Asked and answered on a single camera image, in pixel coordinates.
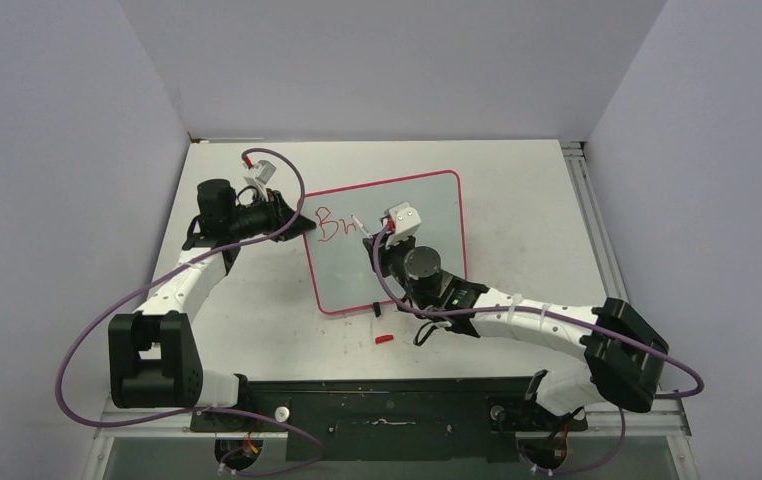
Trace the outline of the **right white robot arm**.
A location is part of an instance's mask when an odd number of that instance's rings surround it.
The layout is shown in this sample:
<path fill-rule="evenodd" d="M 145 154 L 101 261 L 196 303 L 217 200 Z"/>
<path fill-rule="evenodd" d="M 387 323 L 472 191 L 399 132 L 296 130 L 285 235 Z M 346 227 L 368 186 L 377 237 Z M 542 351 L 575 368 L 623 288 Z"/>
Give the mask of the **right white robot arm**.
<path fill-rule="evenodd" d="M 364 242 L 373 268 L 404 294 L 399 308 L 425 319 L 422 345 L 438 329 L 474 338 L 504 338 L 576 360 L 563 371 L 543 369 L 530 380 L 522 411 L 536 428 L 601 402 L 650 411 L 669 346 L 627 301 L 572 307 L 527 300 L 443 270 L 439 253 L 408 238 L 392 247 Z"/>

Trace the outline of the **white whiteboard marker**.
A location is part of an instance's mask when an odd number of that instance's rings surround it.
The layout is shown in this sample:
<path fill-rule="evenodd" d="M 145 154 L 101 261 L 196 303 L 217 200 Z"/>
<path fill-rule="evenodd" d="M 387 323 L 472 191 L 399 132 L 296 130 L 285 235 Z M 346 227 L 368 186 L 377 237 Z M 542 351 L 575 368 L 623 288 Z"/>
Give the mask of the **white whiteboard marker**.
<path fill-rule="evenodd" d="M 365 238 L 371 240 L 374 236 L 372 232 L 368 230 L 368 228 L 364 225 L 364 223 L 355 215 L 351 216 L 352 223 L 355 225 L 355 227 L 364 235 Z"/>

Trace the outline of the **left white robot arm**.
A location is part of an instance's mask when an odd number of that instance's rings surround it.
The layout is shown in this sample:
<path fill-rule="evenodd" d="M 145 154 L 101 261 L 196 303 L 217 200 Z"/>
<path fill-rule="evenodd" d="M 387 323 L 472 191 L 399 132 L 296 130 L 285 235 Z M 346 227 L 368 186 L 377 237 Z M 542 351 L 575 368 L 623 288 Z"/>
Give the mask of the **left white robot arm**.
<path fill-rule="evenodd" d="M 239 431 L 254 420 L 255 403 L 241 394 L 243 377 L 203 367 L 193 320 L 231 271 L 237 243 L 257 236 L 290 241 L 316 224 L 277 190 L 258 187 L 251 202 L 241 204 L 226 179 L 200 183 L 197 204 L 179 273 L 137 310 L 117 314 L 108 324 L 111 397 L 118 408 L 216 407 L 218 420 Z"/>

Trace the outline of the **red marker cap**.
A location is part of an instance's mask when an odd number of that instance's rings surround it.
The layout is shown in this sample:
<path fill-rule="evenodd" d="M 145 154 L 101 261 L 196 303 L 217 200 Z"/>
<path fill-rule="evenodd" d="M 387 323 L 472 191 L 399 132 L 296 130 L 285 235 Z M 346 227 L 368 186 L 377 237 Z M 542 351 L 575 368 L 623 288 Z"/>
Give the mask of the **red marker cap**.
<path fill-rule="evenodd" d="M 381 336 L 376 337 L 374 342 L 375 342 L 376 345 L 378 345 L 378 344 L 383 344 L 383 343 L 390 342 L 393 339 L 394 339 L 394 336 L 392 334 L 385 334 L 385 335 L 381 335 Z"/>

